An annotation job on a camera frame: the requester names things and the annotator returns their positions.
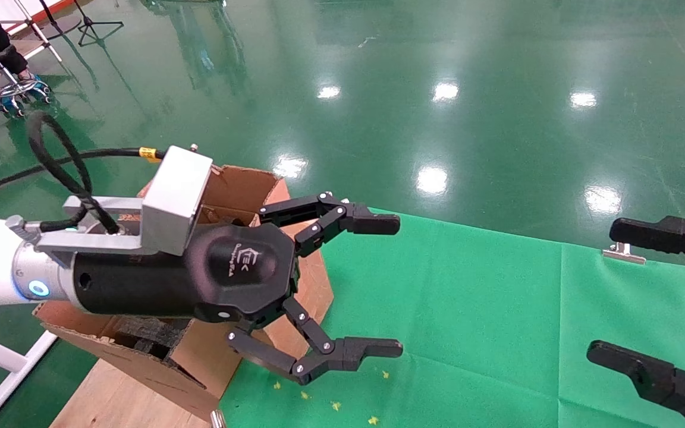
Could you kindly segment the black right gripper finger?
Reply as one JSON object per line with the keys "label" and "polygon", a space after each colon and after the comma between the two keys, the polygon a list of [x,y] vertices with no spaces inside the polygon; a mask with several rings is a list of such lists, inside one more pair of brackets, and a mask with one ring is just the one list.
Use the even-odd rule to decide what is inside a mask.
{"label": "black right gripper finger", "polygon": [[641,399],[685,418],[685,370],[605,341],[590,343],[586,357],[592,363],[628,377]]}
{"label": "black right gripper finger", "polygon": [[685,218],[666,216],[656,223],[618,218],[611,225],[609,238],[666,254],[685,255]]}

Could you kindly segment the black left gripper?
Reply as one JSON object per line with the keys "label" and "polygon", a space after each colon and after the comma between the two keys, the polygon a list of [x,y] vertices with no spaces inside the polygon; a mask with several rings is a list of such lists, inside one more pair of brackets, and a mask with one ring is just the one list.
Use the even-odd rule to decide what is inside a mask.
{"label": "black left gripper", "polygon": [[[329,338],[291,297],[300,279],[297,257],[313,254],[343,231],[396,235],[399,216],[375,214],[363,204],[324,192],[263,206],[259,221],[272,225],[199,225],[180,256],[76,254],[76,299],[93,314],[209,323],[268,325],[284,314],[310,346],[301,358],[253,338],[248,323],[233,328],[227,341],[246,360],[299,385],[329,371],[355,372],[367,357],[402,356],[397,339]],[[304,222],[310,225],[293,239],[280,230]]]}

